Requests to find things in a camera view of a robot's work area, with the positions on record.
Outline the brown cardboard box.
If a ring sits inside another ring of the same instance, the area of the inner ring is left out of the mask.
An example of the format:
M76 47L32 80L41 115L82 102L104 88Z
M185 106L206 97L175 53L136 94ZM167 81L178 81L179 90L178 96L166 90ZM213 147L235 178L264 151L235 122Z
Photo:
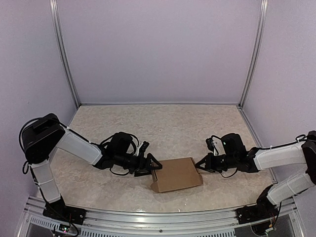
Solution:
M177 191L203 184L203 178L191 157L161 160L160 163L162 169L152 171L151 189L155 193Z

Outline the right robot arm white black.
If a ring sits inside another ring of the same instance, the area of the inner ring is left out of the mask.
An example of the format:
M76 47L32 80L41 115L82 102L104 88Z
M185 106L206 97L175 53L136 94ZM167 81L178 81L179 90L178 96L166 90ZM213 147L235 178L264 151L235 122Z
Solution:
M252 214L257 219L268 215L272 206L316 185L316 132L299 135L295 141L268 148L253 147L247 150L239 134L230 133L221 138L224 154L220 154L214 139L206 140L210 152L195 167L210 173L222 173L228 169L240 172L257 173L272 167L290 164L304 164L306 169L299 171L286 180L271 185L261 193Z

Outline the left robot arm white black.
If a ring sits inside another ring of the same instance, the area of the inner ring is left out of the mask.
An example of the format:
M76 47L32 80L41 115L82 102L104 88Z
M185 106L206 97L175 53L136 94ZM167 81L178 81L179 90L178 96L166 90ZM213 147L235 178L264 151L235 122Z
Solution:
M47 114L26 122L19 131L19 145L26 158L26 165L50 212L63 220L69 215L53 171L52 161L57 153L93 166L98 170L121 167L125 174L143 176L161 170L161 162L146 150L149 143L140 142L130 133L116 132L99 143L92 142L63 124L56 114Z

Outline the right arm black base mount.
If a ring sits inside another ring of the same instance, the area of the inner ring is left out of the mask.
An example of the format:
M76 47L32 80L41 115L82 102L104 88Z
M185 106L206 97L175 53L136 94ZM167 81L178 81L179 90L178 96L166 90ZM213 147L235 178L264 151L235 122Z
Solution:
M251 222L256 222L277 216L278 209L275 206L265 206L261 204L244 206L236 209L238 223L246 224Z

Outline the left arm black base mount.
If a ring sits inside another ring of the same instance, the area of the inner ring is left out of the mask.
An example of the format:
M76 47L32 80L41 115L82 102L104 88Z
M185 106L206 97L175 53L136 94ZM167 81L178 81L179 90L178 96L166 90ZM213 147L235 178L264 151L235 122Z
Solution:
M86 216L86 210L72 206L63 206L57 209L45 206L43 216L54 220L64 221L71 224L82 225Z

